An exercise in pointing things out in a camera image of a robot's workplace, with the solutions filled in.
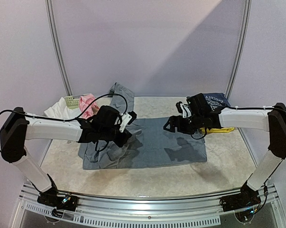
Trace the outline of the grey garment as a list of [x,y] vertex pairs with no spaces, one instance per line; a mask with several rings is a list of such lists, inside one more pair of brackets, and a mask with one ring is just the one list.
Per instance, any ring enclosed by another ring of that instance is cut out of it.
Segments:
[[82,143],[78,155],[83,169],[142,169],[207,161],[200,133],[171,133],[163,129],[166,122],[167,118],[134,120],[127,127],[132,136],[122,148],[101,141],[97,152],[95,144]]

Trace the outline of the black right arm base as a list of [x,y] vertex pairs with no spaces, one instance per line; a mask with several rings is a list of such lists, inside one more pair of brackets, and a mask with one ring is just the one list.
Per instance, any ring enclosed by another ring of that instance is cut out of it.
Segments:
[[268,187],[266,183],[264,182],[264,184],[262,185],[265,200],[263,204],[261,204],[261,198],[259,196],[258,190],[251,189],[248,186],[247,182],[248,181],[246,181],[242,185],[240,189],[240,193],[223,196],[220,198],[219,204],[222,206],[222,209],[224,212],[252,207],[253,205],[258,205],[251,212],[251,214],[256,214],[258,211],[260,211],[264,207],[267,201],[267,197],[268,197]]

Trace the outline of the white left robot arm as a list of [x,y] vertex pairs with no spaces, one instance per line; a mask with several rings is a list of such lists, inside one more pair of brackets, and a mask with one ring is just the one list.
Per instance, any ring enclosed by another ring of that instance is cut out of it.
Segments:
[[126,127],[137,117],[133,111],[120,113],[107,105],[88,119],[39,116],[26,113],[21,107],[1,112],[4,113],[9,116],[0,129],[2,158],[20,170],[51,206],[58,206],[62,199],[49,175],[40,167],[42,156],[37,152],[46,151],[41,143],[64,140],[98,144],[103,141],[121,148],[131,137]]

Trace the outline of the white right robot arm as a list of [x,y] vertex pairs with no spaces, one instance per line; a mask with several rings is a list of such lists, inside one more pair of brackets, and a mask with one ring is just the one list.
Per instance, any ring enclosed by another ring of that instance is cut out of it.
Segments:
[[192,107],[187,115],[173,115],[164,130],[193,135],[198,129],[239,128],[249,146],[256,169],[247,179],[245,189],[236,197],[240,207],[248,206],[257,191],[286,158],[286,105],[276,103],[263,107]]

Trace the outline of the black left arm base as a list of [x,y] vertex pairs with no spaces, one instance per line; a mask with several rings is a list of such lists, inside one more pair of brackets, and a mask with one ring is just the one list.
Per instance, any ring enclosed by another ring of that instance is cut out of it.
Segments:
[[37,202],[39,204],[56,208],[57,210],[62,209],[68,211],[75,211],[79,198],[69,193],[59,196],[59,191],[57,189],[56,184],[54,183],[49,174],[47,174],[47,176],[51,181],[51,188],[49,190],[46,190],[45,192],[39,191]]

